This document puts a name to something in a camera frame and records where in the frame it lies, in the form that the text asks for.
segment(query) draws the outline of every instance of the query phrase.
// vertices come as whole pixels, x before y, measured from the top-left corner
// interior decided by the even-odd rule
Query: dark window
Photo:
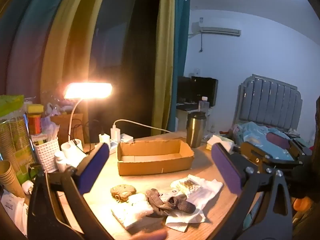
[[[92,42],[90,79],[110,82],[113,93],[89,104],[89,120],[104,132],[117,119],[151,125],[159,0],[103,0]],[[150,136],[150,129],[120,122],[121,133]],[[90,139],[99,141],[90,122]]]

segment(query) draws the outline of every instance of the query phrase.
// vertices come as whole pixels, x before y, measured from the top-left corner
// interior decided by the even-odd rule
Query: person's hand
[[[161,229],[152,233],[139,233],[130,238],[130,240],[165,240],[167,235],[167,231],[165,229]]]

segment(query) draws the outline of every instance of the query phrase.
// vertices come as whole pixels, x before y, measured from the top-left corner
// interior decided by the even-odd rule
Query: yellow lid
[[[27,113],[28,114],[37,114],[37,113],[43,113],[44,107],[41,104],[30,104],[27,105]]]

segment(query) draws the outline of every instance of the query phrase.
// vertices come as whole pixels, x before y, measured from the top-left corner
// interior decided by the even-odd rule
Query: white charging cable
[[[135,124],[138,124],[138,125],[141,125],[141,126],[144,126],[144,127],[148,127],[148,128],[152,128],[152,129],[156,129],[156,130],[160,130],[160,131],[164,131],[164,132],[169,132],[169,133],[170,133],[170,131],[165,130],[165,129],[156,128],[156,127],[153,127],[153,126],[145,125],[145,124],[142,124],[142,123],[139,123],[139,122],[130,121],[130,120],[127,120],[127,119],[119,119],[119,120],[116,120],[116,121],[113,123],[113,127],[116,127],[116,122],[120,122],[120,121],[135,123]]]

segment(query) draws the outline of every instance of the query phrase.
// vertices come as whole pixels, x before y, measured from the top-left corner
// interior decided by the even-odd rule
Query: ceiling
[[[320,20],[308,0],[191,0],[191,10],[225,10],[286,25],[320,45]]]

